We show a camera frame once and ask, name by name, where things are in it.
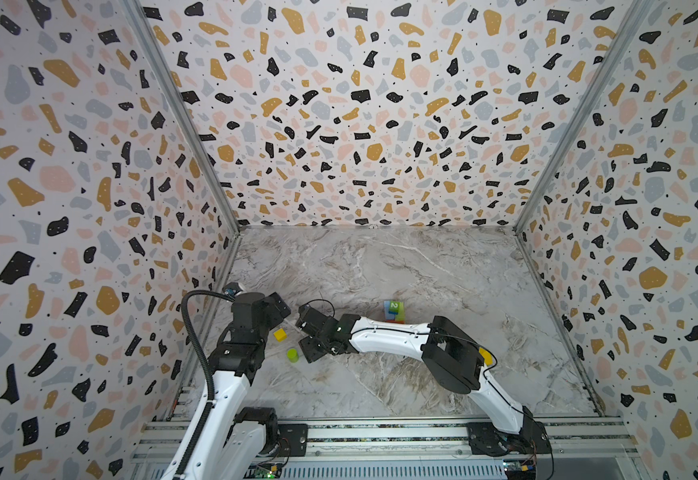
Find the small yellow cube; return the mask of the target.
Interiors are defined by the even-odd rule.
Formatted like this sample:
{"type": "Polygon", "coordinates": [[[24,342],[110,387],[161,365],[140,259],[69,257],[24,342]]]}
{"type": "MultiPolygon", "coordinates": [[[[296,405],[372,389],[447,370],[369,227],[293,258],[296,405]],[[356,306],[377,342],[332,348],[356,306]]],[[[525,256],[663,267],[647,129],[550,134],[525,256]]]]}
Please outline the small yellow cube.
{"type": "Polygon", "coordinates": [[[278,342],[283,342],[288,338],[288,335],[284,329],[280,328],[274,332],[274,337],[278,342]]]}

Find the green letter cube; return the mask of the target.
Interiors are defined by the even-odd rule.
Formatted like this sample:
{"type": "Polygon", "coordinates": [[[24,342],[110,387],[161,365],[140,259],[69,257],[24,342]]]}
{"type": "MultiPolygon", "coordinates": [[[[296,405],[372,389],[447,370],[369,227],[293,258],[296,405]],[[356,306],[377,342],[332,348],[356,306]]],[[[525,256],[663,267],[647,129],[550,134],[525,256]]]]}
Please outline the green letter cube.
{"type": "Polygon", "coordinates": [[[401,315],[404,312],[404,304],[398,301],[391,301],[388,313],[393,316],[401,315]]]}

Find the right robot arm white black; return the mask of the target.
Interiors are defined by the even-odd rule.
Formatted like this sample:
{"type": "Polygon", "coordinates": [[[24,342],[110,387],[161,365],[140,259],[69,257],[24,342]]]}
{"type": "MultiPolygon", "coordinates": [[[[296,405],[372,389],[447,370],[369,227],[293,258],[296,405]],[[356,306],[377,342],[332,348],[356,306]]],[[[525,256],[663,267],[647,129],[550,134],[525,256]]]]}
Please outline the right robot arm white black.
{"type": "Polygon", "coordinates": [[[391,324],[354,314],[336,319],[304,304],[296,327],[305,334],[299,345],[309,363],[326,355],[365,353],[422,362],[440,387],[468,397],[488,416],[487,422],[467,425],[474,455],[552,453],[545,426],[494,378],[495,356],[446,317],[422,324],[391,324]]]}

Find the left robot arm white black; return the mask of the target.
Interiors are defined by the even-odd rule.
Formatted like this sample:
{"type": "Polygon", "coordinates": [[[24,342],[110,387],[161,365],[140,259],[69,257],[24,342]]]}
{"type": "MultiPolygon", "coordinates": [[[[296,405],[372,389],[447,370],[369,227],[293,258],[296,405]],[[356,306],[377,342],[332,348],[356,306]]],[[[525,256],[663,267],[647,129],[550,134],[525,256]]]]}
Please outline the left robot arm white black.
{"type": "Polygon", "coordinates": [[[279,450],[278,419],[272,408],[242,403],[265,359],[269,333],[291,310],[277,293],[219,293],[193,290],[181,301],[190,344],[205,378],[198,409],[165,479],[241,479],[259,456],[279,450]],[[231,304],[232,321],[207,355],[189,315],[189,301],[209,296],[231,304]]]}

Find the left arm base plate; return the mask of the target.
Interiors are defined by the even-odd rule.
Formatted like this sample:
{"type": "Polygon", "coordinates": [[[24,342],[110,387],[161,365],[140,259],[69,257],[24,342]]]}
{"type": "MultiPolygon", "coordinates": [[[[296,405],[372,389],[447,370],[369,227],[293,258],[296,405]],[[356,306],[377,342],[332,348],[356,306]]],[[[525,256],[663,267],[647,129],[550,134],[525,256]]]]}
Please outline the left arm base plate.
{"type": "Polygon", "coordinates": [[[307,452],[309,425],[306,423],[285,423],[273,427],[245,421],[237,424],[234,432],[243,432],[244,450],[256,459],[276,456],[300,458],[307,452]]]}

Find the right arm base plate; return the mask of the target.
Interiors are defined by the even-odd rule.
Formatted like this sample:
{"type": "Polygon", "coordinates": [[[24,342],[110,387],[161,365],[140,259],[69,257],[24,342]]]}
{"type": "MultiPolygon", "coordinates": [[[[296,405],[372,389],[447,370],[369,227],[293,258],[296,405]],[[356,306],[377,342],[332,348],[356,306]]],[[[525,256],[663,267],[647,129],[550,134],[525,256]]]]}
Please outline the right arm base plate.
{"type": "Polygon", "coordinates": [[[473,455],[502,457],[511,453],[531,455],[552,452],[545,427],[535,419],[525,418],[518,434],[501,432],[489,422],[467,423],[466,430],[473,455]]]}

